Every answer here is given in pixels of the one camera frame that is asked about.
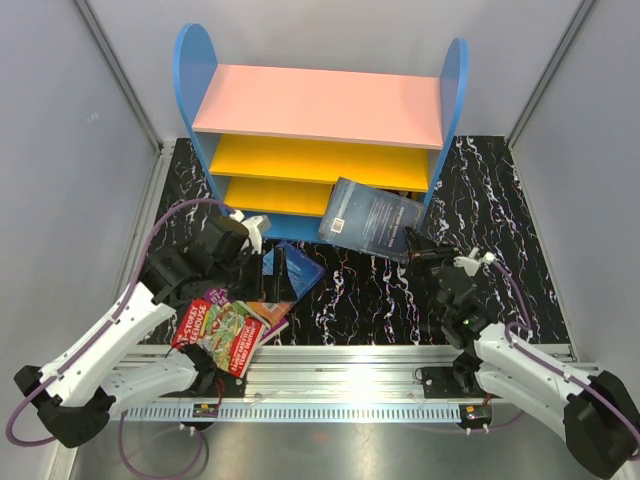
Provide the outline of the Jane Eyre blue orange book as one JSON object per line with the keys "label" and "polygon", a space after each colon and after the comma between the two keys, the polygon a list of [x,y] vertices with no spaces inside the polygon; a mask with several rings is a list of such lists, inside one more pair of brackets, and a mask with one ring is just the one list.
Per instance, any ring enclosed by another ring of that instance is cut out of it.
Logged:
{"label": "Jane Eyre blue orange book", "polygon": [[[277,247],[282,247],[286,253],[289,279],[296,299],[301,300],[324,277],[325,268],[289,242],[281,241]],[[275,328],[284,322],[295,303],[248,302],[247,305],[250,310],[268,321],[271,328]]]}

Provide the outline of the Nineteen Eighty-Four grey-blue book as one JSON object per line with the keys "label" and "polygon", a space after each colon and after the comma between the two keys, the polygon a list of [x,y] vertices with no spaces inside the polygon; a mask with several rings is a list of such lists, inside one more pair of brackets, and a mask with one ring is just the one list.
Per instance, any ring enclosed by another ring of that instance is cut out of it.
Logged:
{"label": "Nineteen Eighty-Four grey-blue book", "polygon": [[318,229],[334,246],[404,263],[405,230],[416,229],[425,206],[409,198],[339,178]]}

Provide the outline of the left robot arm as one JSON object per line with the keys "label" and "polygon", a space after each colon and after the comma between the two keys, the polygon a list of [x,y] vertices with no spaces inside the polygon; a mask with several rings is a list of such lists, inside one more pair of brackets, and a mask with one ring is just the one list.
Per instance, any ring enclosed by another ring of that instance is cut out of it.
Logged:
{"label": "left robot arm", "polygon": [[209,394],[218,363],[196,340],[178,343],[167,356],[125,374],[114,367],[143,336],[211,289],[232,300],[292,302],[286,254],[278,248],[274,272],[263,272],[267,216],[213,216],[186,241],[146,256],[124,294],[78,341],[44,366],[26,365],[14,376],[52,440],[79,447],[109,421],[165,394]]}

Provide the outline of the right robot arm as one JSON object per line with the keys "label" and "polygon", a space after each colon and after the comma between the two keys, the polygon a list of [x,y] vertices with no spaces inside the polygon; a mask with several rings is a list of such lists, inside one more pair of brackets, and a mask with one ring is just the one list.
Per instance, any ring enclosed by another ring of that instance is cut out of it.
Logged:
{"label": "right robot arm", "polygon": [[531,319],[503,323],[476,298],[474,277],[484,266],[500,273],[496,256],[469,254],[436,243],[414,228],[404,230],[408,274],[432,303],[441,331],[459,351],[453,385],[465,397],[500,397],[543,423],[589,473],[610,479],[639,458],[639,409],[620,378],[589,374],[530,344]]}

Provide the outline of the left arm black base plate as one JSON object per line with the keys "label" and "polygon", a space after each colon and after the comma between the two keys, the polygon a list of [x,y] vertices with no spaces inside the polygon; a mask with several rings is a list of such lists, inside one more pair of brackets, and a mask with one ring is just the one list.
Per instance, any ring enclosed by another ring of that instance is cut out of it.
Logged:
{"label": "left arm black base plate", "polygon": [[223,399],[243,398],[246,391],[246,379],[236,377],[220,368],[208,384],[196,382],[195,387],[174,391],[162,395],[162,398],[216,398],[219,393]]}

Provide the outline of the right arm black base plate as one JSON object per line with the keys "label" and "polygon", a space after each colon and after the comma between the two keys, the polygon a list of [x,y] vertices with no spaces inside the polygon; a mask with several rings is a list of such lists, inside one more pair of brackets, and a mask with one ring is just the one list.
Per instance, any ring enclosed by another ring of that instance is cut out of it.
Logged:
{"label": "right arm black base plate", "polygon": [[502,397],[484,391],[476,380],[457,373],[453,366],[418,366],[413,369],[412,377],[428,400],[490,398],[503,401]]}

